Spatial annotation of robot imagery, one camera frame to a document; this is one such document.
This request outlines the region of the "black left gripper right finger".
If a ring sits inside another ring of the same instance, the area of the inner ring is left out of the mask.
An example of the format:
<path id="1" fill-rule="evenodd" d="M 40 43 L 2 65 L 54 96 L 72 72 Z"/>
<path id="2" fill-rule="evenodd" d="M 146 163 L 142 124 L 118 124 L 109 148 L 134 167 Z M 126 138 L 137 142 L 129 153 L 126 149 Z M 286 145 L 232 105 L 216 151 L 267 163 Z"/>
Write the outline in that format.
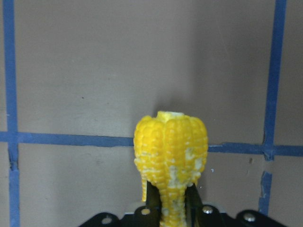
<path id="1" fill-rule="evenodd" d="M 187 227 L 199 227 L 199 217 L 202 207 L 196 185 L 187 187 L 185 192 L 185 214 Z"/>

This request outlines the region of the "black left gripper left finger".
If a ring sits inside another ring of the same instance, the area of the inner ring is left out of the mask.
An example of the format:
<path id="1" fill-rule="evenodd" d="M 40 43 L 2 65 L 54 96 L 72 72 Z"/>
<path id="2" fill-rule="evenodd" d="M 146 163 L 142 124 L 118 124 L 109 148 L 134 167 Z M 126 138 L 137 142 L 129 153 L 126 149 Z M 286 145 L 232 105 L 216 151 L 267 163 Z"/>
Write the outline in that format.
<path id="1" fill-rule="evenodd" d="M 150 210 L 148 216 L 148 227 L 159 227 L 161 219 L 160 193 L 156 186 L 147 182 L 146 208 Z"/>

